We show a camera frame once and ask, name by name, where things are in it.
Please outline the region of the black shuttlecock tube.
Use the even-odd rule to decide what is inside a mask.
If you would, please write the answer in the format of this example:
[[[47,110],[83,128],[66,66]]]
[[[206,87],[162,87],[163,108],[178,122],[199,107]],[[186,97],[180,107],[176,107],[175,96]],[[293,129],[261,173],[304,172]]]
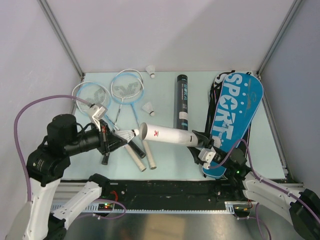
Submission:
[[[188,130],[188,77],[180,74],[176,78],[175,127]]]

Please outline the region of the blue racket bag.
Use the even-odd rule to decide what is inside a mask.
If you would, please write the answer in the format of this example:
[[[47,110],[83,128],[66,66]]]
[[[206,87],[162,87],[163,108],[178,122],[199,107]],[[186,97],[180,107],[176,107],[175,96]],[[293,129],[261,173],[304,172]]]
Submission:
[[[235,71],[224,78],[209,133],[221,140],[218,149],[227,153],[239,139],[248,139],[263,96],[261,81],[250,71]]]

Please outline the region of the white shuttlecock tube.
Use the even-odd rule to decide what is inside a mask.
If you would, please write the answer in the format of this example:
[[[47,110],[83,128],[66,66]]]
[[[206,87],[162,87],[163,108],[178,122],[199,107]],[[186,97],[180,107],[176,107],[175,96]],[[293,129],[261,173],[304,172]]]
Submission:
[[[153,125],[145,122],[139,126],[139,138],[142,141],[198,147],[198,139],[192,131]],[[214,147],[219,148],[222,145],[222,142],[218,137],[214,136],[212,139],[214,140]]]

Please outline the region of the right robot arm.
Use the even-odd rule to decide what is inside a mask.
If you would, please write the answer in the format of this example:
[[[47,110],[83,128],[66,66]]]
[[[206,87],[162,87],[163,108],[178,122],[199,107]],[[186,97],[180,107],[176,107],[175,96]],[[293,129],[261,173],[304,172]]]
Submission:
[[[320,198],[312,190],[296,190],[268,179],[254,170],[251,155],[237,148],[245,146],[244,139],[238,139],[226,152],[214,145],[208,134],[192,131],[198,149],[192,154],[197,164],[209,168],[211,163],[226,168],[227,180],[232,197],[238,201],[244,198],[265,206],[286,219],[305,240],[320,238]]]

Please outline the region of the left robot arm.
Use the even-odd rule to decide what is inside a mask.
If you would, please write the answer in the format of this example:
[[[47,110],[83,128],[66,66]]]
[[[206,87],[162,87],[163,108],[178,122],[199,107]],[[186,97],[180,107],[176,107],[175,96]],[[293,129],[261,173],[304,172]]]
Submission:
[[[47,135],[27,159],[27,202],[15,217],[5,237],[7,240],[62,240],[88,205],[110,196],[110,180],[95,173],[67,203],[51,211],[55,192],[71,164],[71,156],[91,150],[107,156],[128,143],[110,131],[102,119],[91,126],[90,130],[78,131],[76,117],[72,114],[57,115],[48,124]]]

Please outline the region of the white shuttlecock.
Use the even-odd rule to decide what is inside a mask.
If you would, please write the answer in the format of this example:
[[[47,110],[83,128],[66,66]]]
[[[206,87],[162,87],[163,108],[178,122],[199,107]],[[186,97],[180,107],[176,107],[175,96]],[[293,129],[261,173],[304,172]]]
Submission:
[[[135,128],[130,130],[115,130],[114,133],[129,143],[133,138],[139,136],[140,131]]]
[[[150,78],[155,78],[156,68],[154,65],[148,65],[145,67],[146,72],[149,74]]]
[[[154,117],[156,115],[153,105],[150,101],[146,102],[141,108],[144,112],[148,113],[151,117]]]

